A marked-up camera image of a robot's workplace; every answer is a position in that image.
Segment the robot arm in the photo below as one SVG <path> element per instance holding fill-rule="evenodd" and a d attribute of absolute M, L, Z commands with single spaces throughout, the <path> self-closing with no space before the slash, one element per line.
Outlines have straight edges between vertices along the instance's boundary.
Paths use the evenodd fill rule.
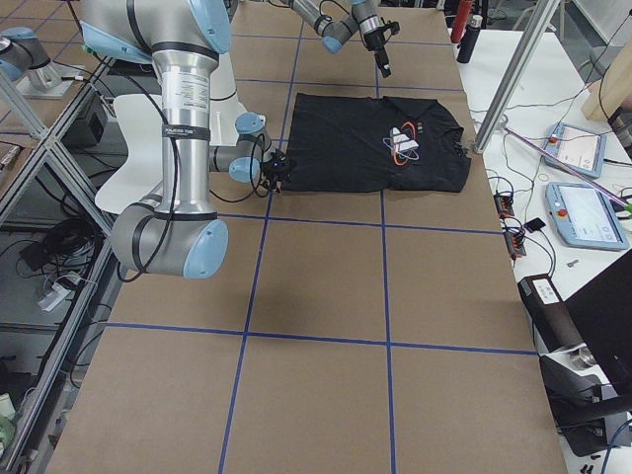
<path fill-rule="evenodd" d="M 118 216 L 112 246 L 138 275 L 213 276 L 229 232 L 209 198 L 211 77 L 231 45 L 221 1 L 88 1 L 93 51 L 153 66 L 161 86 L 162 182 Z"/>
<path fill-rule="evenodd" d="M 350 10 L 341 20 L 335 20 L 324 13 L 315 1 L 289 0 L 282 1 L 282 4 L 297 13 L 332 54 L 338 53 L 348 40 L 359 34 L 364 47 L 373 53 L 382 77 L 391 75 L 386 45 L 391 36 L 400 33 L 400 25 L 396 21 L 386 21 L 380 17 L 372 1 L 352 1 Z"/>

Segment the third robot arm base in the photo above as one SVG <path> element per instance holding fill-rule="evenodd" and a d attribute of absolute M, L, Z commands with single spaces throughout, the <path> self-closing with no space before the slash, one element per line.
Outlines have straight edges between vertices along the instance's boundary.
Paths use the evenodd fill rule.
<path fill-rule="evenodd" d="M 1 71 L 28 99 L 60 99 L 71 86 L 74 75 L 63 79 L 35 32 L 15 27 L 1 32 Z"/>

